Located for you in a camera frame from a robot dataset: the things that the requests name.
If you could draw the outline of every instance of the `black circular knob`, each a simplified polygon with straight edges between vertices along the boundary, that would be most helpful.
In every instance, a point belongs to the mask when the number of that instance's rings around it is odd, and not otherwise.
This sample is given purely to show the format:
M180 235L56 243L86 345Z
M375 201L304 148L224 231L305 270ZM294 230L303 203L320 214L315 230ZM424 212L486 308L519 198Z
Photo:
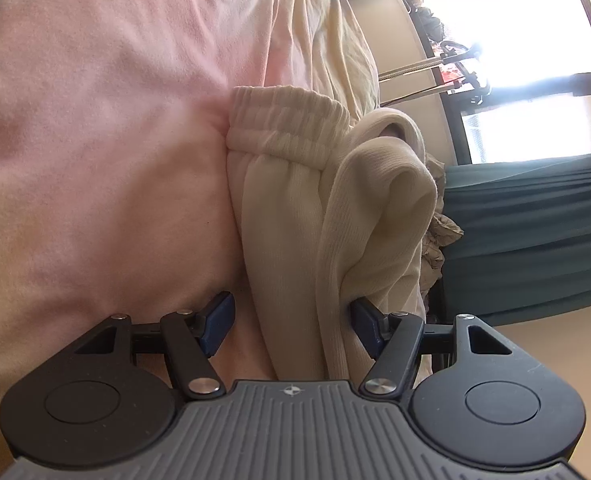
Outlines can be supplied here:
M477 384L466 392L464 403L473 415L492 424L520 424L540 410L535 393L508 381Z
M96 355L45 363L0 404L0 429L16 456L55 468L123 460L169 427L176 401L168 386L131 364Z
M74 381L56 387L47 395L44 407L53 418L69 424L90 424L117 410L120 394L109 384Z

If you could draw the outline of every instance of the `ribbed rubber surface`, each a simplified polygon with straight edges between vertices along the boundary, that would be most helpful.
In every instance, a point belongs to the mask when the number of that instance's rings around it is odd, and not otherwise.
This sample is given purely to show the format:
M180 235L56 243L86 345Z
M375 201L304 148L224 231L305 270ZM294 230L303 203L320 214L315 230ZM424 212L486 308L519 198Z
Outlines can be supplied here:
M400 410L344 381L241 381L223 399L189 404L152 449L94 471L21 459L2 480L573 480L563 463L518 474L454 463L424 444Z

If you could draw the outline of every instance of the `floor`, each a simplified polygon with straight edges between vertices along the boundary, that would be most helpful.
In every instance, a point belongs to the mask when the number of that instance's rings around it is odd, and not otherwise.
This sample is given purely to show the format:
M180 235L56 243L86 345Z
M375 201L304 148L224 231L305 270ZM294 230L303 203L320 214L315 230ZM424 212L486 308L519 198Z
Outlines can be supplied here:
M587 409L587 426L571 463L591 480L591 306L498 330L570 383Z

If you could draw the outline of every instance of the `teal curtain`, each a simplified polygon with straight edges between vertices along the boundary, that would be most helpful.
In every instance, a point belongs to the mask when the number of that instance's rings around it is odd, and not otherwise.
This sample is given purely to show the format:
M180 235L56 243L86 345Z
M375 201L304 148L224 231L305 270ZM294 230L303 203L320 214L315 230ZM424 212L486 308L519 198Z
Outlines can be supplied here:
M505 324L591 305L591 155L447 168L444 213L464 229L444 248L448 319Z

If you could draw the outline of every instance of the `window frame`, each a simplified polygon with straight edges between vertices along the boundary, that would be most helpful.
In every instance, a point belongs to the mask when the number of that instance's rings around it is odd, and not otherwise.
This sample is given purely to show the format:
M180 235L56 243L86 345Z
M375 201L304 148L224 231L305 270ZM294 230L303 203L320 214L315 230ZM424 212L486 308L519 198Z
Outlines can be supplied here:
M580 1L591 26L591 0ZM429 37L422 23L419 21L416 7L411 0L403 0L403 2L409 12L411 22L418 33L426 56L435 56ZM432 69L432 73L436 84L444 83L442 74L438 68ZM447 117L447 124L451 132L451 139L453 140L455 159L459 165L472 164L462 113L472 114L476 110L482 111L489 107L502 104L538 99L556 94L571 93L574 96L588 96L591 95L591 72L548 78L518 87L493 88L491 94L484 98L481 106L471 103L471 96L474 92L474 90L469 90L451 94L443 92L440 94L445 116Z

